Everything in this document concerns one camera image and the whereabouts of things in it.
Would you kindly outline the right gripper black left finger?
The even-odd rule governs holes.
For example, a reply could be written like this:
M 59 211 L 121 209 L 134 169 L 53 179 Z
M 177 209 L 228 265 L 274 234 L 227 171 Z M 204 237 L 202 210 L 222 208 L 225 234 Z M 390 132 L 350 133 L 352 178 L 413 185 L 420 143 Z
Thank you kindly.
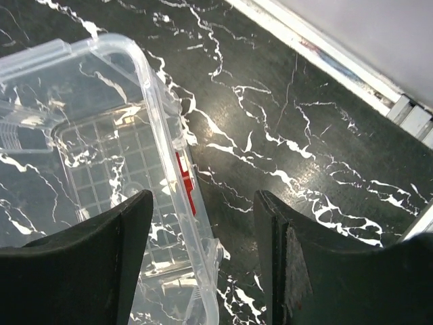
M 2 324 L 127 324 L 153 216 L 143 190 L 66 230 L 1 249 Z

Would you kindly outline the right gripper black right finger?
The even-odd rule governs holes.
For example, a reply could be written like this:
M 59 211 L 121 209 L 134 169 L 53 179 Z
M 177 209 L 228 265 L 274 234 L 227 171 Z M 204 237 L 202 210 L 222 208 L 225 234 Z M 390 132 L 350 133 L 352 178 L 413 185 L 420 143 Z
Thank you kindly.
M 431 324 L 432 233 L 385 248 L 254 195 L 268 324 Z

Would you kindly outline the clear first aid box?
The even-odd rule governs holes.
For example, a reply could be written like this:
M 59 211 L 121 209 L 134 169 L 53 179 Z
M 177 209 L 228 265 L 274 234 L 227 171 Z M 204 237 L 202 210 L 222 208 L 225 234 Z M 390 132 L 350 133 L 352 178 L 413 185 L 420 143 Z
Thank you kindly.
M 218 324 L 213 236 L 177 95 L 133 40 L 56 39 L 1 59 L 1 246 L 142 190 L 154 212 L 130 324 Z

